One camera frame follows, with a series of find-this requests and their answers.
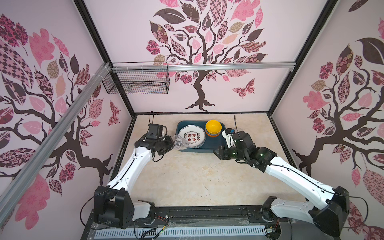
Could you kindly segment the yellow plastic bowl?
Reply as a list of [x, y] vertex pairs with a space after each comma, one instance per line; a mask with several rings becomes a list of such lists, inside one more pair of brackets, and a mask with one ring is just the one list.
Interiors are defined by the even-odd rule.
[[221, 125], [221, 123], [219, 121], [210, 120], [205, 125], [205, 131], [209, 132], [209, 133], [212, 133], [212, 134], [221, 133], [222, 125]]

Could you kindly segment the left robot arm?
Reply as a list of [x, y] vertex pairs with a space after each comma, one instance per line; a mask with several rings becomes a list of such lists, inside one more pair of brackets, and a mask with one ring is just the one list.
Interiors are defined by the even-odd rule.
[[174, 148], [167, 127], [149, 124], [145, 133], [134, 144], [130, 159], [105, 187], [99, 186], [94, 193], [94, 221], [108, 227], [126, 229], [139, 219], [154, 219], [155, 205], [151, 202], [133, 202], [133, 190], [140, 173], [155, 155], [163, 157]]

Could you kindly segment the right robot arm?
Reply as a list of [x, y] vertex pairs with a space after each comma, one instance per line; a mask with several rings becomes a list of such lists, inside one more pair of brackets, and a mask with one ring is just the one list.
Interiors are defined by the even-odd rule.
[[302, 173], [266, 147], [257, 147], [251, 136], [233, 129], [222, 131], [226, 144], [214, 150], [220, 160], [235, 160], [246, 164], [293, 188], [305, 197], [304, 202], [286, 201], [270, 196], [261, 207], [264, 221], [280, 218], [296, 219], [314, 224], [331, 237], [339, 237], [348, 218], [349, 192], [333, 188]]

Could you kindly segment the clear cup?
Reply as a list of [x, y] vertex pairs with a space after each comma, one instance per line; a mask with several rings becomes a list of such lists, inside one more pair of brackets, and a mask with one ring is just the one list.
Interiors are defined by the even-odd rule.
[[172, 136], [174, 150], [185, 150], [189, 146], [189, 142], [180, 135]]

